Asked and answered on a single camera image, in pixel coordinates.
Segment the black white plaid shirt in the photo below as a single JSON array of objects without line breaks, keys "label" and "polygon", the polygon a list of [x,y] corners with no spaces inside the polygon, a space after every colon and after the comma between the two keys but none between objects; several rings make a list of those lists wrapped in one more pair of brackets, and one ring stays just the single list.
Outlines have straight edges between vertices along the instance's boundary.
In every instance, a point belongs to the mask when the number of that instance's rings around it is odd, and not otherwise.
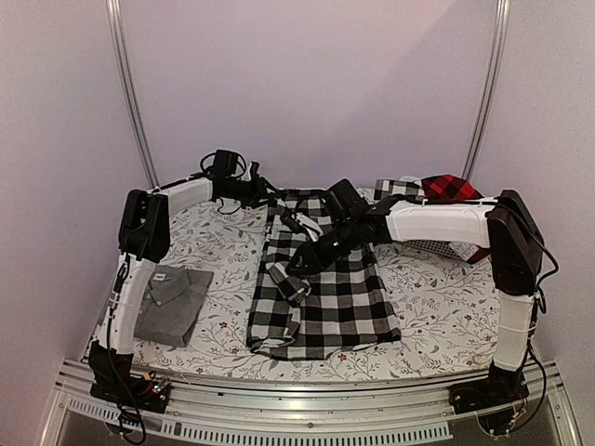
[{"label": "black white plaid shirt", "polygon": [[249,310],[246,346],[278,361],[326,360],[341,350],[400,341],[400,320],[381,278],[375,247],[365,244],[313,275],[286,268],[309,236],[283,216],[303,216],[327,233],[321,190],[284,189],[269,199],[265,239]]}]

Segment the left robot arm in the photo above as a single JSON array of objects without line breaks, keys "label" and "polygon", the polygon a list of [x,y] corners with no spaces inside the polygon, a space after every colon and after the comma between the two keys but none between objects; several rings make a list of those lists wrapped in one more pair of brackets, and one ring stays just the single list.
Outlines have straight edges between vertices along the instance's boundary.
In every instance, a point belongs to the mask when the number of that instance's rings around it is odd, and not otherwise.
[{"label": "left robot arm", "polygon": [[133,334],[146,285],[170,248],[170,218],[198,203],[231,199],[242,208],[262,206],[275,192],[253,161],[242,174],[231,169],[235,152],[217,151],[205,171],[152,190],[132,190],[126,197],[118,233],[120,251],[112,297],[88,360],[132,361]]}]

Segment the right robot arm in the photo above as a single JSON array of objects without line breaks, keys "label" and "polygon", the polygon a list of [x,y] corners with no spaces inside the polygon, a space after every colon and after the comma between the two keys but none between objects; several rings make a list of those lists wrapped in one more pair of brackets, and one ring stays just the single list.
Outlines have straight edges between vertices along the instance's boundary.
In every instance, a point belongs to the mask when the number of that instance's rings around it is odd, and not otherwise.
[{"label": "right robot arm", "polygon": [[499,405],[513,394],[542,308],[539,274],[545,244],[520,195],[503,190],[495,198],[440,203],[394,194],[374,204],[335,203],[333,228],[303,243],[286,270],[317,274],[366,243],[430,241],[468,243],[489,253],[500,313],[495,355],[498,369],[482,382],[481,397]]}]

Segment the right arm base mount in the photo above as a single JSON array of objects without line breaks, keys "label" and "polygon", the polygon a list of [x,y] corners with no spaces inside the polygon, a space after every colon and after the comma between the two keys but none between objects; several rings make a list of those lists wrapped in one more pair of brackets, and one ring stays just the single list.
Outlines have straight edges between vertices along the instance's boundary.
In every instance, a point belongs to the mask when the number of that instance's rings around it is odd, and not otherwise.
[{"label": "right arm base mount", "polygon": [[485,378],[454,384],[448,388],[449,404],[456,414],[476,412],[529,396],[522,370],[511,372],[490,365]]}]

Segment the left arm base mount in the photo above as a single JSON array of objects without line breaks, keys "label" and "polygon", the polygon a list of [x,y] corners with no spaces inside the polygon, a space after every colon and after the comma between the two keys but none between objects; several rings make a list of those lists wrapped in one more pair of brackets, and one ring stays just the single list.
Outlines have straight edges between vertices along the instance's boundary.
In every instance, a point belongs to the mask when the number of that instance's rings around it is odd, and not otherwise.
[{"label": "left arm base mount", "polygon": [[113,348],[101,346],[99,340],[93,341],[88,353],[88,365],[94,375],[90,395],[132,409],[165,413],[171,381],[154,371],[133,375],[132,359],[132,354],[117,354]]}]

